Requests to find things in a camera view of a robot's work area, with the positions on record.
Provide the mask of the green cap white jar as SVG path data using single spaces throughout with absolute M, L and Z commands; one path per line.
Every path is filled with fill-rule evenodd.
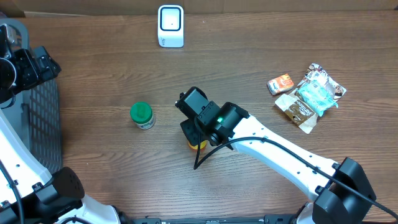
M 130 117 L 140 129 L 150 129 L 155 124 L 155 115 L 152 108 L 143 101 L 132 105 Z

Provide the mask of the small orange box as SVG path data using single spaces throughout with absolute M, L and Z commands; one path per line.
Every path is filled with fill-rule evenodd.
M 278 95 L 291 90 L 294 83 L 288 73 L 273 78 L 267 82 L 267 87 L 272 95 Z

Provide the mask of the clear snack bag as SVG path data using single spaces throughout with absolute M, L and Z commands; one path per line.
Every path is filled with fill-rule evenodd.
M 334 81 L 327 71 L 317 63 L 311 63 L 304 78 L 289 94 L 276 99 L 281 109 L 303 132 L 309 134 L 319 117 L 344 96 L 346 88 Z

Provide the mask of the teal wipes pack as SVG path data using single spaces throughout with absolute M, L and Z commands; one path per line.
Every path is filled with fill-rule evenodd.
M 338 108 L 337 102 L 317 81 L 304 83 L 297 92 L 304 102 L 319 116 L 323 116 L 324 112 L 333 106 Z

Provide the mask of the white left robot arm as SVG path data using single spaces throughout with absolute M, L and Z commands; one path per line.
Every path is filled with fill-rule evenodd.
M 21 22 L 1 20 L 1 222 L 130 223 L 63 165 L 60 71 Z

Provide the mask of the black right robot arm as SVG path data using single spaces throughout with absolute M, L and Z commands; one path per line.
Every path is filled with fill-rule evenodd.
M 298 187 L 309 201 L 295 215 L 267 215 L 267 223 L 364 223 L 372 206 L 397 214 L 376 201 L 376 194 L 360 164 L 345 158 L 338 163 L 313 154 L 266 128 L 238 105 L 219 107 L 193 86 L 180 94 L 175 106 L 187 117 L 181 122 L 191 145 L 207 140 L 214 147 L 194 167 L 227 147 L 252 156 Z

